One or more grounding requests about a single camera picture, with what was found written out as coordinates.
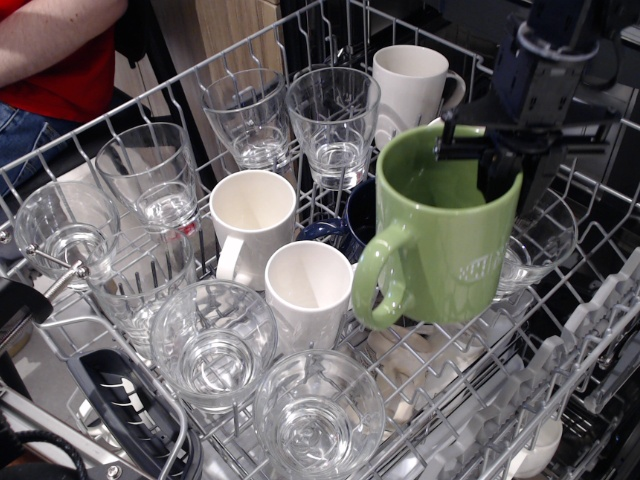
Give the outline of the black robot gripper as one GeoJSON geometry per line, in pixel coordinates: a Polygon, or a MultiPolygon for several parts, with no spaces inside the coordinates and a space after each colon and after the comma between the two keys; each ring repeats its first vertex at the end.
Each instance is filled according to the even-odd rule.
{"type": "Polygon", "coordinates": [[[443,160],[480,158],[477,188],[497,200],[523,172],[519,212],[529,213],[565,159],[566,145],[600,145],[620,114],[577,99],[585,69],[623,29],[620,1],[535,1],[510,17],[486,96],[443,115],[443,160]]]}

